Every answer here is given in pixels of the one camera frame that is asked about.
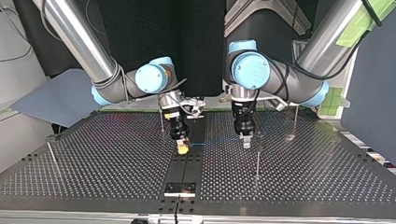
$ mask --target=metal rod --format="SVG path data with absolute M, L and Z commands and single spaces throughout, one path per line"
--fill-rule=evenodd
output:
M 161 118 L 161 132 L 165 132 L 165 128 L 163 127 L 163 111 L 160 109 L 160 118 Z
M 350 52 L 350 48 L 336 43 L 361 5 L 361 0 L 338 0 L 334 3 L 298 58 L 297 64 L 318 76 L 329 75 Z
M 295 132 L 296 132 L 296 125 L 297 125 L 299 107 L 300 107 L 299 105 L 296 106 L 296 112 L 295 112 L 295 115 L 294 115 L 293 135 L 295 135 Z
M 33 1 L 41 10 L 43 0 Z M 47 0 L 42 13 L 94 83 L 103 82 L 116 73 L 116 63 L 73 0 Z
M 256 179 L 260 179 L 260 151 L 257 152 Z

